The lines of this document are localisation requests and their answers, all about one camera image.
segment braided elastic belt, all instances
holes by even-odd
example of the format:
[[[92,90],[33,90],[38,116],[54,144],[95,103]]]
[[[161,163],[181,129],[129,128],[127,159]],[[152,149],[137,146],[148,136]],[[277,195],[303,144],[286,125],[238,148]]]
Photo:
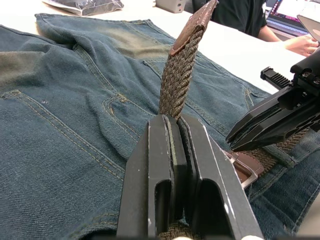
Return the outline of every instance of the braided elastic belt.
[[[217,4],[217,0],[211,0],[190,17],[172,46],[162,74],[159,114],[170,115],[176,120],[180,118],[192,79],[198,45]],[[288,153],[306,132],[307,130],[302,131],[276,146]],[[230,152],[228,155],[231,160],[233,159],[241,183],[248,182],[252,174],[258,177],[267,173],[277,163],[277,160],[264,149]],[[200,236],[190,232],[189,228],[181,223],[175,223],[168,232],[161,233],[159,237],[163,240],[176,237],[200,239]]]

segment jeans back pocket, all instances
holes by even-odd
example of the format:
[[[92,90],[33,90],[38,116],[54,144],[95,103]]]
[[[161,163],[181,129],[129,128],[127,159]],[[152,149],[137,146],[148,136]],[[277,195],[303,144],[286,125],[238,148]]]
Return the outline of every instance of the jeans back pocket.
[[[47,104],[19,90],[0,98],[3,237],[54,238],[121,194],[124,169]]]
[[[126,160],[143,134],[147,122],[155,114],[144,110],[135,102],[129,100],[124,95],[117,93],[106,99],[102,107],[107,114],[107,119],[111,119],[114,135],[110,138],[112,145]]]

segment denim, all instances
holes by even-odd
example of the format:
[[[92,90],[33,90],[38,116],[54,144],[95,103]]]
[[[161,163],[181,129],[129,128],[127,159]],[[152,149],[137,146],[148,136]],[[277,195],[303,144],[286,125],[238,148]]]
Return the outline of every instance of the denim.
[[[158,114],[175,39],[150,20],[37,14],[41,36],[0,27],[0,232],[81,238],[117,228],[126,162]],[[229,150],[233,125],[269,94],[197,54],[183,113]],[[246,191],[267,239],[293,235],[320,186],[320,134]]]

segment laptop screen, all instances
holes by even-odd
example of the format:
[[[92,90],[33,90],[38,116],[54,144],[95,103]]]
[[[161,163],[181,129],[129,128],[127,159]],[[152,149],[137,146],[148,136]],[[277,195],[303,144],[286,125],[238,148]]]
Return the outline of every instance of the laptop screen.
[[[309,0],[277,0],[268,18],[282,24],[305,29],[297,15],[305,8],[308,2]]]

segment white table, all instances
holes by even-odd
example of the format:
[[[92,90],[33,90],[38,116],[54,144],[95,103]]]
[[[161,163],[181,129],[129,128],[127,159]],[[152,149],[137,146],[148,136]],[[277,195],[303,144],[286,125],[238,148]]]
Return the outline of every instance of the white table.
[[[188,12],[173,14],[153,7],[153,0],[121,0],[124,8],[119,11],[91,16],[104,20],[145,20],[151,19],[155,25],[177,38],[191,16]],[[0,4],[0,24],[22,32],[38,34],[34,14],[68,13],[48,6],[41,0],[2,0]],[[234,75],[256,87],[275,93],[277,90],[260,79],[260,71],[271,66],[275,71],[291,79],[290,68],[304,57],[288,51],[280,44],[261,41],[235,29],[210,22],[199,44],[199,50],[209,59],[221,65]],[[320,236],[320,197],[312,206],[312,214],[307,216],[300,229],[302,234]]]

